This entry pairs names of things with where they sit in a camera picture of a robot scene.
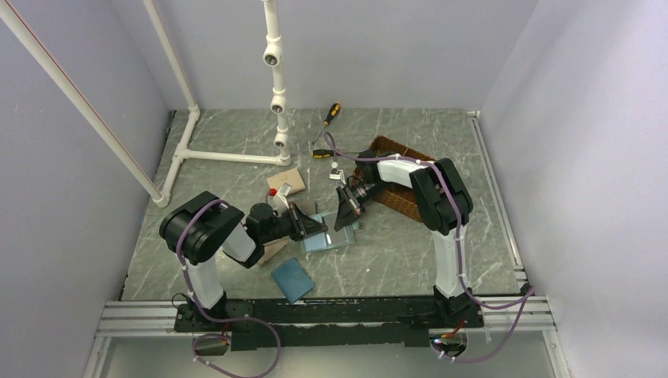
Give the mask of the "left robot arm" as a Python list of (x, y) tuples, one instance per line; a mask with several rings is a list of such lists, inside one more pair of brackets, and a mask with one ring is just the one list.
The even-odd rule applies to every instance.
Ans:
[(184, 270), (187, 296), (199, 304), (195, 320), (214, 331), (227, 317), (227, 295), (215, 262), (217, 252), (249, 269), (264, 256), (265, 244), (286, 237), (298, 242), (327, 230), (325, 223), (307, 216), (293, 202), (283, 210), (257, 203), (246, 215), (203, 191), (167, 215), (159, 235)]

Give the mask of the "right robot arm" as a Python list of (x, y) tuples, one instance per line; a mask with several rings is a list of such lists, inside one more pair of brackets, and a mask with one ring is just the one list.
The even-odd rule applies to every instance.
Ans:
[(473, 200), (454, 162), (449, 158), (422, 161), (397, 153), (376, 157), (371, 150), (359, 154), (355, 162), (362, 178), (336, 188), (334, 229), (354, 223), (366, 211), (365, 203), (390, 185), (412, 190), (421, 222), (431, 231), (435, 247), (434, 316), (444, 327), (456, 325), (470, 306), (462, 239)]

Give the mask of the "green card holder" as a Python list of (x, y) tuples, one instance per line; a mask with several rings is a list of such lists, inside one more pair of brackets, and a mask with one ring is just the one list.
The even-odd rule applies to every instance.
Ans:
[(336, 222), (336, 211), (317, 213), (310, 217), (316, 221), (324, 223), (328, 227), (328, 230), (326, 232), (312, 235), (301, 242), (301, 250), (305, 254), (355, 244), (354, 232), (359, 229), (359, 223), (357, 221), (339, 231), (335, 231), (333, 226)]

